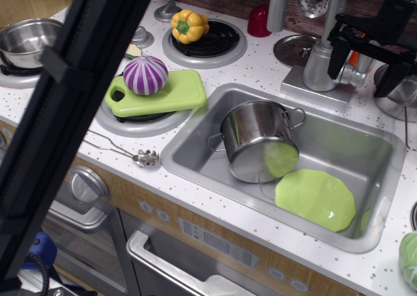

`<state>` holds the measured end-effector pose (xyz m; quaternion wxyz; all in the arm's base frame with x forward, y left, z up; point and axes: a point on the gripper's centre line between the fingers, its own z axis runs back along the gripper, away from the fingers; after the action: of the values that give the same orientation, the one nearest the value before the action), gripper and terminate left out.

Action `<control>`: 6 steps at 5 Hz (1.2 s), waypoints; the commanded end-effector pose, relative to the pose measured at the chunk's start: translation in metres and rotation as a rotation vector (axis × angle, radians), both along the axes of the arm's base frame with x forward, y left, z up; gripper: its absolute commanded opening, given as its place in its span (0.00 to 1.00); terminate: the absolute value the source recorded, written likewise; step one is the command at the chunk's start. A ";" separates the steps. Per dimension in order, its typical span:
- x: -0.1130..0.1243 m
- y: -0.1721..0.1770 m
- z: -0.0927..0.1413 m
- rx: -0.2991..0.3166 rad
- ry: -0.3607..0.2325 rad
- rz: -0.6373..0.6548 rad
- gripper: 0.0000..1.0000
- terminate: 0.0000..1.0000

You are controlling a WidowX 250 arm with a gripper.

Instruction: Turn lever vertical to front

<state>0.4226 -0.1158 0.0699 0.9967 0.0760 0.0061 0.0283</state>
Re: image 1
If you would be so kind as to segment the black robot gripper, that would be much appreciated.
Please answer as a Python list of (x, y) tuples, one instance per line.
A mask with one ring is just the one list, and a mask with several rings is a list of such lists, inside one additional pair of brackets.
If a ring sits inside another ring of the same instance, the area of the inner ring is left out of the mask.
[(328, 40), (333, 46), (328, 75), (335, 80), (350, 54), (356, 51), (389, 64), (376, 84), (375, 98), (388, 96), (416, 64), (416, 37), (404, 32), (403, 18), (387, 15), (383, 18), (361, 18), (336, 15), (336, 24)]

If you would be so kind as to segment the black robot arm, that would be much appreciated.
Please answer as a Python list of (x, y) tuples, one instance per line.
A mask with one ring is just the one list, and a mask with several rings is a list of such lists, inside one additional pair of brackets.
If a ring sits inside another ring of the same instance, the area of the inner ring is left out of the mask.
[(388, 96), (416, 73), (416, 37), (405, 32), (415, 12), (416, 0), (384, 0), (372, 18), (336, 14), (336, 24), (328, 36), (332, 46), (327, 70), (330, 78), (338, 77), (349, 53), (356, 51), (388, 65), (374, 97)]

